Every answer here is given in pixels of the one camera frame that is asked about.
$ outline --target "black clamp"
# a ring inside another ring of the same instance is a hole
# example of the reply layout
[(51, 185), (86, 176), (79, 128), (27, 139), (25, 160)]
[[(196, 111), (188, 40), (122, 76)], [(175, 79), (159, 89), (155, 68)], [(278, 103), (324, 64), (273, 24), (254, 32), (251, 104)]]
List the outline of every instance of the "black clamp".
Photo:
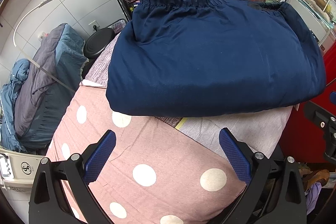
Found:
[[(219, 142), (238, 178), (247, 186), (235, 202), (208, 224), (306, 224), (303, 184), (292, 157), (274, 161), (261, 152), (253, 153), (227, 128), (221, 130)], [(75, 218), (64, 193), (61, 180), (65, 180), (88, 224), (114, 224), (88, 184), (98, 178), (115, 144), (115, 133), (108, 130), (81, 155), (76, 153), (58, 162), (43, 158), (31, 192), (29, 223), (82, 223)]]
[(325, 140), (324, 158), (336, 165), (336, 118), (312, 101), (306, 102), (303, 112), (308, 120), (323, 130)]

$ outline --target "bed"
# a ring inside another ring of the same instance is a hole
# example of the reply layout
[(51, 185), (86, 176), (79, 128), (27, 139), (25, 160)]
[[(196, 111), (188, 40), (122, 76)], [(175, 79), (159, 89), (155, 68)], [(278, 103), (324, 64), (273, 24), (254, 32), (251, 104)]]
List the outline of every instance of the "bed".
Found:
[(33, 60), (64, 85), (26, 59), (18, 60), (3, 86), (1, 145), (12, 151), (45, 154), (81, 79), (87, 58), (84, 39), (63, 23), (46, 36)]
[[(66, 160), (113, 130), (115, 149), (89, 187), (114, 223), (207, 223), (245, 188), (220, 148), (219, 131), (228, 127), (239, 141), (270, 157), (293, 107), (203, 118), (113, 112), (105, 92), (117, 39), (81, 82), (47, 157)], [(74, 216), (85, 221), (67, 182), (63, 187)]]

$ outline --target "gray blanket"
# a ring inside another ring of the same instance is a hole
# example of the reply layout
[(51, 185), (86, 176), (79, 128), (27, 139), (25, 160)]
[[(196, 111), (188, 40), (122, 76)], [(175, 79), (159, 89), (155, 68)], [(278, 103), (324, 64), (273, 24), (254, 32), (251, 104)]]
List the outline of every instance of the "gray blanket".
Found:
[[(33, 60), (36, 61), (51, 75), (58, 77), (55, 67), (55, 49), (61, 38), (65, 23), (53, 29), (50, 34), (42, 40)], [(15, 104), (14, 126), (16, 134), (22, 137), (35, 117), (45, 92), (55, 82), (52, 78), (39, 70), (35, 65), (30, 64), (29, 75), (23, 84)]]

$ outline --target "light pink cushion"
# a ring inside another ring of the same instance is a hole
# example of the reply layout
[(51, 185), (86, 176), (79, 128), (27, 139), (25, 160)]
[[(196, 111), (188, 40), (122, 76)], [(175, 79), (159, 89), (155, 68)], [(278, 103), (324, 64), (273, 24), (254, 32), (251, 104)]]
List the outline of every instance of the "light pink cushion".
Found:
[[(113, 112), (105, 92), (79, 87), (47, 157), (65, 160), (113, 130), (115, 149), (89, 187), (116, 224), (207, 223), (244, 189), (227, 160), (157, 118)], [(85, 220), (64, 185), (75, 215)]]

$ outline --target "purple cloth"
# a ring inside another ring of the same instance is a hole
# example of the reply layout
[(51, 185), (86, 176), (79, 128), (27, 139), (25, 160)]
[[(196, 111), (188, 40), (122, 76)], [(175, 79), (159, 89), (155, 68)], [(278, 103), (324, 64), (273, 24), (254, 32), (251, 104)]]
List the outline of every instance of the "purple cloth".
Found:
[(320, 182), (315, 182), (308, 190), (308, 194), (306, 196), (306, 205), (307, 205), (307, 215), (311, 213), (312, 210), (315, 209), (317, 199), (321, 192), (322, 185)]

